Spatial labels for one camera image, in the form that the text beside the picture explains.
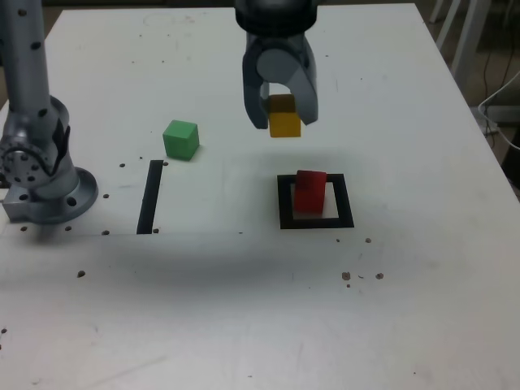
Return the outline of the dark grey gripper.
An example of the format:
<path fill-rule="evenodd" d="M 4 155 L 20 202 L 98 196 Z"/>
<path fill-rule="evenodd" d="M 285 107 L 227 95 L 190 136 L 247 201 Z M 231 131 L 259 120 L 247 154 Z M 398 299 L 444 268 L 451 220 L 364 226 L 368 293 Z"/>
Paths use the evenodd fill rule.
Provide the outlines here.
<path fill-rule="evenodd" d="M 242 75 L 245 110 L 255 128 L 268 127 L 266 104 L 270 84 L 283 85 L 291 92 L 296 111 L 305 125 L 318 120 L 316 66 L 304 33 L 290 37 L 248 33 Z"/>

